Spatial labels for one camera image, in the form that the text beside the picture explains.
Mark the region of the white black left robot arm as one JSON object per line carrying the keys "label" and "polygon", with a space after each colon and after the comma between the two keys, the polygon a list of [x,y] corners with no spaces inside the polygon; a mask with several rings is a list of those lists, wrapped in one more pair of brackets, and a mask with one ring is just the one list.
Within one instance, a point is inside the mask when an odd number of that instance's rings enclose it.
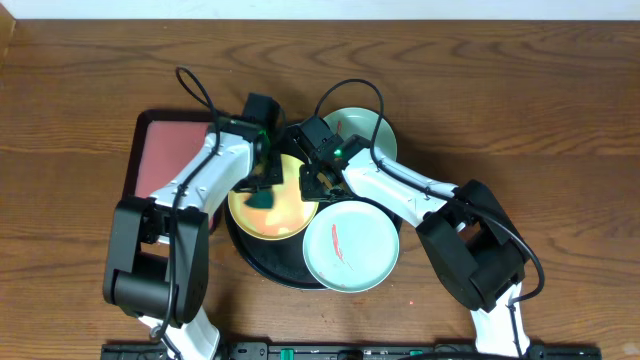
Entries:
{"label": "white black left robot arm", "polygon": [[211,132],[192,160],[147,198],[114,211],[103,282],[107,303],[150,329],[177,359],[212,359],[218,329],[202,307],[209,222],[270,150],[264,130]]}

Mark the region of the green yellow sponge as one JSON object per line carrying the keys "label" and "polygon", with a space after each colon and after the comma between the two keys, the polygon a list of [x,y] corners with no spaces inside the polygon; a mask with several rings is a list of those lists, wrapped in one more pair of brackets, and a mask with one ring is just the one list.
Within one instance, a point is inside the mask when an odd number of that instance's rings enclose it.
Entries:
{"label": "green yellow sponge", "polygon": [[275,203],[275,196],[271,188],[259,189],[251,193],[244,204],[254,209],[271,209]]}

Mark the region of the green plate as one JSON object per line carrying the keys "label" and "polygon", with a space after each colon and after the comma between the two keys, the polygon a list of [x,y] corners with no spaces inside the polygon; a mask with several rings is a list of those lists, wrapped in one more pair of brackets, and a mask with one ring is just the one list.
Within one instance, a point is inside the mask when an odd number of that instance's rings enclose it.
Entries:
{"label": "green plate", "polygon": [[[347,140],[352,135],[359,135],[370,140],[378,117],[378,113],[369,109],[347,107],[333,111],[326,115],[323,120],[331,131],[338,134],[343,140]],[[393,160],[397,159],[397,140],[391,125],[385,118],[381,121],[375,146],[387,157]]]}

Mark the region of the light blue-green plate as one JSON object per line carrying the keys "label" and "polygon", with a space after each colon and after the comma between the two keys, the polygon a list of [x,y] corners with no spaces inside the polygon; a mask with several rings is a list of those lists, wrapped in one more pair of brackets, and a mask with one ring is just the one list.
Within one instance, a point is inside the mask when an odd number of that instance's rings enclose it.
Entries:
{"label": "light blue-green plate", "polygon": [[302,254],[311,275],[328,289],[364,292],[382,283],[399,256],[391,218],[363,201],[342,201],[320,211],[305,231]]}

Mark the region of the yellow plate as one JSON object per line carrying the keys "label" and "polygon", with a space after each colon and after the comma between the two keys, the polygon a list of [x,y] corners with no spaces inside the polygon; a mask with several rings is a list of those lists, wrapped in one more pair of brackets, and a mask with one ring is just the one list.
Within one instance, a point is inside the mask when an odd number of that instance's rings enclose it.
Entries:
{"label": "yellow plate", "polygon": [[292,237],[311,222],[319,208],[318,202],[303,201],[299,188],[299,168],[303,161],[287,154],[281,155],[283,183],[271,188],[274,204],[271,208],[250,207],[246,201],[250,193],[231,191],[228,205],[231,217],[249,235],[267,241]]}

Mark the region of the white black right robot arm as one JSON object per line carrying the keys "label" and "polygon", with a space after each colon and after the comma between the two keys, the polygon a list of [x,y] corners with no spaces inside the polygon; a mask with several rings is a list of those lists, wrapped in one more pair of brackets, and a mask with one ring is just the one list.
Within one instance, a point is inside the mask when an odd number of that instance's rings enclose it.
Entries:
{"label": "white black right robot arm", "polygon": [[493,193],[482,183],[459,187],[423,176],[354,135],[304,140],[302,197],[326,201],[304,235],[310,273],[339,292],[379,285],[399,258],[391,218],[415,228],[439,281],[469,309],[476,349],[522,356],[530,347],[520,303],[524,268],[532,260]]}

